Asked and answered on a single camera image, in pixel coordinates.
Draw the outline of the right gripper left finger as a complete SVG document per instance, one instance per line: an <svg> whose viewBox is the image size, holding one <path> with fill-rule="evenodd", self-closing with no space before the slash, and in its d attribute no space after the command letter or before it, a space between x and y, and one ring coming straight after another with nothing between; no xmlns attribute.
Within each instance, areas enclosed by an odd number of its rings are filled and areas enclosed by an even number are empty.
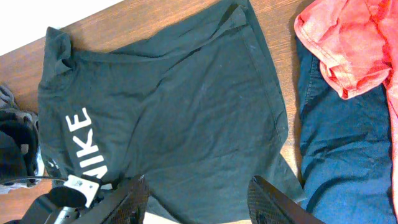
<svg viewBox="0 0 398 224"><path fill-rule="evenodd" d="M149 187L143 175L121 183L101 203L74 221L74 224L143 224Z"/></svg>

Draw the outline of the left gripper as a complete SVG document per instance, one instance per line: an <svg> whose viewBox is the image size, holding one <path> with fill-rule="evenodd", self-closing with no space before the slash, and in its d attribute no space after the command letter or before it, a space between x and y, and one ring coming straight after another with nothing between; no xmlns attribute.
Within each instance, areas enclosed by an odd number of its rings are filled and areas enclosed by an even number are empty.
<svg viewBox="0 0 398 224"><path fill-rule="evenodd" d="M121 194L111 192L98 202L102 186L95 177L69 175L63 185L37 197L22 218L6 224L111 223L119 215Z"/></svg>

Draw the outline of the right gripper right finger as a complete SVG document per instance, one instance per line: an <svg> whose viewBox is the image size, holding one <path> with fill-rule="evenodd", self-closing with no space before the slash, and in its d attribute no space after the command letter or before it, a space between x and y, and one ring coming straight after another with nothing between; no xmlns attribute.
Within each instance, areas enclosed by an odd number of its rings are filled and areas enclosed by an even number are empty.
<svg viewBox="0 0 398 224"><path fill-rule="evenodd" d="M324 224L259 175L249 182L247 204L254 224Z"/></svg>

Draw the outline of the dark green Nike t-shirt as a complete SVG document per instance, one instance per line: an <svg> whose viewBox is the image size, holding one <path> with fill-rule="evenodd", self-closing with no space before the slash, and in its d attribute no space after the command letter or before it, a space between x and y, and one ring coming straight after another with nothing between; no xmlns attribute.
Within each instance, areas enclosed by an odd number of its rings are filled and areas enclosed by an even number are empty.
<svg viewBox="0 0 398 224"><path fill-rule="evenodd" d="M220 1L106 54L74 49L67 33L48 28L38 102L50 175L117 184L141 174L156 215L246 220L255 175L305 198L280 154L287 113L248 1Z"/></svg>

